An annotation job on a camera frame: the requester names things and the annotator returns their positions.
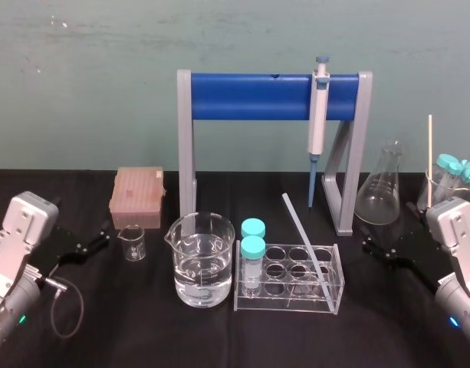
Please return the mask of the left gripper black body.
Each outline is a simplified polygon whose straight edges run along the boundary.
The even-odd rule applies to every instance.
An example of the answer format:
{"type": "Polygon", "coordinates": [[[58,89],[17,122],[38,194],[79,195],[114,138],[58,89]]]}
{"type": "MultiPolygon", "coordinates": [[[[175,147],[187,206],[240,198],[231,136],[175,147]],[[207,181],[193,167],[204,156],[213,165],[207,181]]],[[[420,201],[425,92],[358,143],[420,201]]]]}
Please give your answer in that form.
{"type": "Polygon", "coordinates": [[[85,262],[84,246],[78,237],[56,226],[51,234],[31,253],[29,264],[44,277],[50,277],[59,267],[85,262]]]}

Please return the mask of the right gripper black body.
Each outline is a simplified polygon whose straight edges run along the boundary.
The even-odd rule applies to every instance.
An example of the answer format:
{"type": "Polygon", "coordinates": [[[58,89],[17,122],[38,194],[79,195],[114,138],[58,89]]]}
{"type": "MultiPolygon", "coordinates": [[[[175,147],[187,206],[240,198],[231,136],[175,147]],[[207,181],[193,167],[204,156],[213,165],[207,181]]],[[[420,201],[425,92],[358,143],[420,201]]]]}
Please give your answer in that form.
{"type": "Polygon", "coordinates": [[[429,291],[436,291],[439,281],[449,275],[449,257],[428,229],[401,235],[393,248],[396,265],[409,269],[429,291]]]}

